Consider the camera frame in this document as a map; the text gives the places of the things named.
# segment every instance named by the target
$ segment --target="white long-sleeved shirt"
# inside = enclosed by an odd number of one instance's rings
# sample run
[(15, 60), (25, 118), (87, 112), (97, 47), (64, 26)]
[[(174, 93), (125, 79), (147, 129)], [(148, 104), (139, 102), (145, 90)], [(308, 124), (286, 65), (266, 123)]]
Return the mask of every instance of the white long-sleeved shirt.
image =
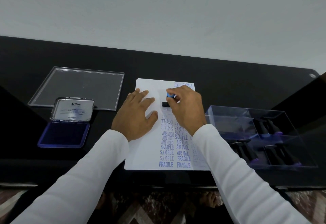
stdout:
[[(230, 148), (211, 124), (202, 126), (194, 134), (193, 143), (206, 158), (235, 223), (309, 223)], [(112, 171), (128, 152), (124, 135), (108, 130), (85, 157), (12, 223), (86, 223)]]

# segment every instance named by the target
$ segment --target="stack of paper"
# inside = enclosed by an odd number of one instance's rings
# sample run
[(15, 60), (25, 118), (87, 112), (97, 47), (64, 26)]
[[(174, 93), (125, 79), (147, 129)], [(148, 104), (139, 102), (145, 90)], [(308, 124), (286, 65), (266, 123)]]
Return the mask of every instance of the stack of paper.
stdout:
[(193, 83), (137, 79), (136, 88), (149, 90), (146, 98), (156, 100), (146, 111), (158, 112), (154, 127), (142, 138), (129, 143), (126, 170), (209, 170), (202, 154), (192, 143), (192, 137), (181, 127), (169, 107), (162, 107), (166, 101), (166, 89), (182, 85), (195, 90)]

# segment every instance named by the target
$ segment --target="black tabletop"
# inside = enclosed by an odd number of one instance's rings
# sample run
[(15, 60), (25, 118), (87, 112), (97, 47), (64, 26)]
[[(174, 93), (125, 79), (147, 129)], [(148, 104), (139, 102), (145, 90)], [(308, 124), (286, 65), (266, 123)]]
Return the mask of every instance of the black tabletop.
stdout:
[[(194, 82), (207, 110), (210, 105), (272, 109), (311, 83), (314, 78), (309, 74), (318, 76), (312, 69), (0, 37), (2, 118), (11, 127), (2, 128), (0, 182), (41, 183), (56, 179), (111, 127), (115, 111), (94, 111), (83, 148), (45, 151), (36, 146), (51, 109), (29, 107), (27, 103), (54, 66), (124, 72), (118, 109), (134, 90), (137, 78)], [(320, 159), (321, 153), (316, 152), (325, 151), (324, 142), (312, 139), (307, 145), (319, 168), (306, 173), (257, 173), (276, 186), (326, 186), (326, 165)], [(123, 163), (113, 172), (109, 184), (129, 188), (215, 186), (209, 171), (126, 171)]]

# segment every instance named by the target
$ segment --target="person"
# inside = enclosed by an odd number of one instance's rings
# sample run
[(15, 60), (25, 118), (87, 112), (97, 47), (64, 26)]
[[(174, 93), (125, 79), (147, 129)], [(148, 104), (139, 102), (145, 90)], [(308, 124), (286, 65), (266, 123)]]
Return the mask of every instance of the person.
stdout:
[[(234, 223), (309, 223), (230, 148), (215, 127), (207, 124), (199, 93), (187, 86), (167, 89), (167, 93), (176, 95), (167, 102), (205, 157)], [(157, 121), (157, 111), (145, 117), (155, 101), (145, 98), (147, 94), (148, 90), (139, 89), (129, 93), (111, 129), (12, 223), (87, 223), (112, 171), (127, 157), (128, 142), (145, 135)]]

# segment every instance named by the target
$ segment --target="gray wall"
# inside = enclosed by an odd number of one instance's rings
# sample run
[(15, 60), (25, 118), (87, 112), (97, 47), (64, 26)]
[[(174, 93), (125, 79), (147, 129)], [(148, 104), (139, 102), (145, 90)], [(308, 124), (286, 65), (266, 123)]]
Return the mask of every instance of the gray wall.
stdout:
[(0, 0), (0, 35), (326, 71), (326, 0)]

